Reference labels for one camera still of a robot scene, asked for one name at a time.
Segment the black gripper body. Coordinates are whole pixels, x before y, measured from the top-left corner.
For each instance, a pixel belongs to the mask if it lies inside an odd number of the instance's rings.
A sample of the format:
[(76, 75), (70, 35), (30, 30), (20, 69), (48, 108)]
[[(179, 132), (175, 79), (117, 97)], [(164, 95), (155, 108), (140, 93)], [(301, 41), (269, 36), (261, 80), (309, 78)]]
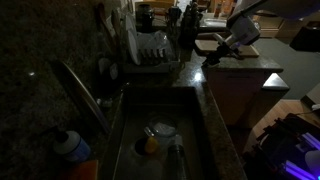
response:
[(217, 49), (213, 52), (210, 52), (207, 56), (205, 61), (202, 63), (203, 67), (216, 65), (220, 63), (220, 59), (222, 57), (226, 57), (227, 55), (230, 55), (231, 57), (240, 60), (241, 56), (239, 55), (238, 50), (232, 50), (228, 45), (223, 43), (222, 45), (219, 45)]

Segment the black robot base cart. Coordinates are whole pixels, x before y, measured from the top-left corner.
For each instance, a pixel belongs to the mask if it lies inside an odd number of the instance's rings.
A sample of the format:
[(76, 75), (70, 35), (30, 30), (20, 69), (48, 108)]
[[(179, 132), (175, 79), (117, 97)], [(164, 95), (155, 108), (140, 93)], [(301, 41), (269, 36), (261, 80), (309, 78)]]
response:
[(319, 150), (319, 138), (320, 128), (297, 115), (276, 119), (242, 155), (248, 180), (319, 180), (305, 161)]

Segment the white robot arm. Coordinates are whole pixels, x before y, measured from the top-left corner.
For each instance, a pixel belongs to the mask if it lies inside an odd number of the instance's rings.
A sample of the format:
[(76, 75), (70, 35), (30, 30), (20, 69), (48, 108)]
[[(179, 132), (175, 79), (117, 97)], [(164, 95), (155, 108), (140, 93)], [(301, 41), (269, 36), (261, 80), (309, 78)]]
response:
[(230, 35), (223, 39), (214, 34), (219, 46), (206, 56), (202, 66), (216, 65), (228, 54), (239, 59), (236, 49), (241, 45), (250, 46), (260, 38), (260, 27), (254, 22), (254, 16), (296, 20), (319, 10), (320, 0), (237, 0), (226, 21)]

